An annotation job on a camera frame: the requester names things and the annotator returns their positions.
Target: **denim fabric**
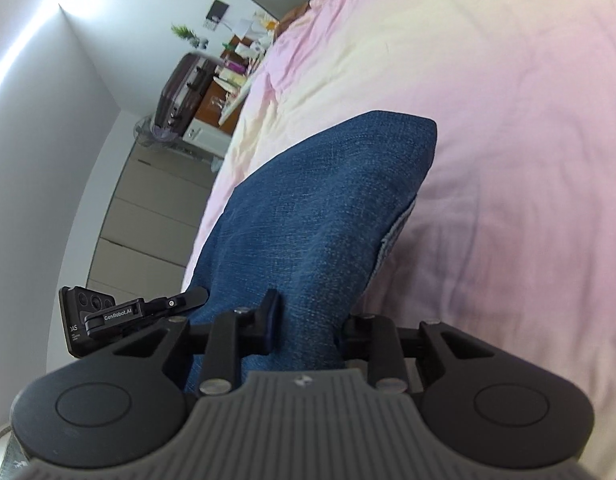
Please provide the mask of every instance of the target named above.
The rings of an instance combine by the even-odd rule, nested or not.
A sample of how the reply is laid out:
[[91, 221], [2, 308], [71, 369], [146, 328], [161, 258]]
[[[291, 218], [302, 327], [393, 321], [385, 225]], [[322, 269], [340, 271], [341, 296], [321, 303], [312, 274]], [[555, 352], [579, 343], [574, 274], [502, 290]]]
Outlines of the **denim fabric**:
[[434, 121], [369, 112], [262, 166], [235, 188], [201, 251], [191, 286], [210, 297], [190, 322], [255, 307], [276, 288], [285, 305], [279, 345], [245, 358], [243, 370], [342, 367], [335, 330], [403, 226], [436, 141]]

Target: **pink bedsheet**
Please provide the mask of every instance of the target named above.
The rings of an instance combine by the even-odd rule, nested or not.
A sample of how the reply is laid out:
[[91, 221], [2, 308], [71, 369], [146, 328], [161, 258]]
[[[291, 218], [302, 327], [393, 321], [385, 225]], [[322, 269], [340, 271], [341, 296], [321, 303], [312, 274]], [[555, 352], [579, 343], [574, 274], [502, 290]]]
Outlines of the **pink bedsheet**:
[[440, 318], [584, 389], [616, 478], [616, 0], [314, 0], [246, 101], [185, 283], [232, 189], [373, 109], [434, 119], [435, 163], [360, 308]]

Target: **potted plant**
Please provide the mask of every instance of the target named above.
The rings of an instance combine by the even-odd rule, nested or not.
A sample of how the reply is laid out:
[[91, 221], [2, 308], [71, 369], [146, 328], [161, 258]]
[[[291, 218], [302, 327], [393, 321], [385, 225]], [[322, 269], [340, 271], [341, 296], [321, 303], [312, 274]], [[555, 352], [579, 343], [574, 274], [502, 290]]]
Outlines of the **potted plant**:
[[194, 48], [205, 49], [208, 46], [207, 38], [200, 38], [195, 34], [195, 31], [185, 25], [172, 25], [170, 28], [176, 37], [186, 40]]

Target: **wall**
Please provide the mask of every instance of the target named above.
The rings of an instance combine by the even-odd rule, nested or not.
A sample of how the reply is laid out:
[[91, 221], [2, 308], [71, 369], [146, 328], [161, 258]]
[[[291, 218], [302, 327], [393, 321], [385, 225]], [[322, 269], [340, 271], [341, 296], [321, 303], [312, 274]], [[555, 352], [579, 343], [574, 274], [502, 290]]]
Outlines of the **wall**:
[[[86, 285], [108, 205], [134, 144], [133, 126], [137, 120], [138, 117], [128, 112], [121, 112], [106, 137], [74, 216], [59, 279], [54, 290], [59, 290], [63, 286]], [[59, 298], [55, 294], [46, 370], [51, 372], [71, 361], [73, 357], [66, 349]]]
[[[0, 0], [0, 60], [42, 1]], [[66, 241], [118, 113], [57, 9], [0, 86], [0, 424], [46, 371]]]
[[[172, 24], [207, 37], [207, 52], [215, 56], [232, 38], [223, 25], [216, 32], [202, 27], [213, 1], [70, 0], [70, 7], [77, 7], [70, 21], [121, 108], [144, 116], [154, 111], [171, 72], [191, 50], [171, 33]], [[221, 1], [230, 5], [225, 19], [233, 25], [259, 8], [251, 0]]]

